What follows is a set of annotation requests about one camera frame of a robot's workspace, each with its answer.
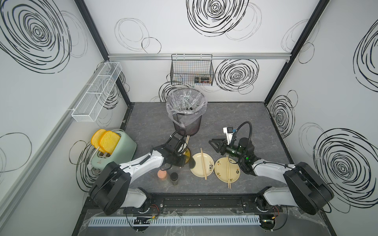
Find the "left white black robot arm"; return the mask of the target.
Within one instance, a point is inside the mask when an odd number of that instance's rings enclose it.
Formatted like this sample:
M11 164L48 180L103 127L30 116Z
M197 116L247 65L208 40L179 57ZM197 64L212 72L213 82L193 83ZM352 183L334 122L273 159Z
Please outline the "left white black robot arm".
M108 163L89 191L92 202L106 215L130 207L147 212L151 205L151 195L140 187L130 188L130 184L145 173L166 164L169 167L183 167L186 135L185 130L179 129L164 144L152 147L149 153L140 158L122 164Z

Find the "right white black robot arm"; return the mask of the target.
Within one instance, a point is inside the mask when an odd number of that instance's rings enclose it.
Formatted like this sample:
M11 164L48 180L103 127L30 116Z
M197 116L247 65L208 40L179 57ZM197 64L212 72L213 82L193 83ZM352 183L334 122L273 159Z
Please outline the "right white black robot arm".
M211 139L209 144L221 155L235 158L241 171L247 175L270 178L285 187L266 187L256 197L260 210L266 206L295 206L315 215L334 198L334 192L305 162L281 164L261 159L255 155L252 144L253 126L243 122L237 129L225 127L224 139Z

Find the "chopsticks green tip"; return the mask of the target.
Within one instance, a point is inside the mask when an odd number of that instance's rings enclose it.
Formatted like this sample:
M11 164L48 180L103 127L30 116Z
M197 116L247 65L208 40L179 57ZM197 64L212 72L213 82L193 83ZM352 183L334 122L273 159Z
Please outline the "chopsticks green tip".
M207 170L206 170L206 165L205 165L203 148L200 148L200 152L201 152L201 161L202 161L202 167L203 167L203 172L204 172L204 178L205 180L207 180Z

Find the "bamboo chopsticks pair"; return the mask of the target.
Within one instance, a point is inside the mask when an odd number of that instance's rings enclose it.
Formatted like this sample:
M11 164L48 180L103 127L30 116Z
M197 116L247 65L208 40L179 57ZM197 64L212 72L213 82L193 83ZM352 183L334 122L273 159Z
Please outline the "bamboo chopsticks pair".
M226 170L227 170L227 184L228 184L228 188L231 189L230 168L229 168L229 155L226 156Z

